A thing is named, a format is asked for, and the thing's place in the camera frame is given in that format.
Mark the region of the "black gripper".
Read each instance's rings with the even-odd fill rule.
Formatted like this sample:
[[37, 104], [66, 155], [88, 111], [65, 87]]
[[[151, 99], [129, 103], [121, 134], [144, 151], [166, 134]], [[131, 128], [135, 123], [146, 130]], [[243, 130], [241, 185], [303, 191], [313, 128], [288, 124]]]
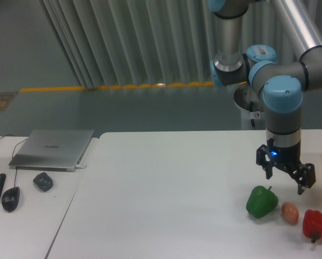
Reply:
[[278, 147], [274, 143], [275, 140], [270, 138], [267, 140], [267, 146], [261, 145], [256, 150], [256, 164], [262, 167], [267, 180], [273, 175], [274, 162], [277, 165], [284, 164], [281, 170], [297, 183], [297, 194], [302, 195], [306, 188], [311, 188], [316, 182], [314, 164], [300, 162], [301, 141], [288, 147]]

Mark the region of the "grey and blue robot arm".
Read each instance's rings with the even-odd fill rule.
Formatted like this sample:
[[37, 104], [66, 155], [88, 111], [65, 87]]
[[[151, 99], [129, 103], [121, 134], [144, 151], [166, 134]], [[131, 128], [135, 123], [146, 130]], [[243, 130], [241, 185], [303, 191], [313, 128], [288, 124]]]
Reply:
[[269, 1], [288, 37], [297, 61], [277, 65], [264, 45], [241, 52], [243, 15], [250, 1], [208, 1], [220, 31], [211, 65], [214, 83], [226, 86], [247, 81], [264, 111], [266, 144], [256, 163], [266, 178], [273, 168], [287, 173], [298, 194], [316, 181], [314, 165], [300, 161], [301, 105], [305, 91], [322, 88], [322, 36], [303, 1]]

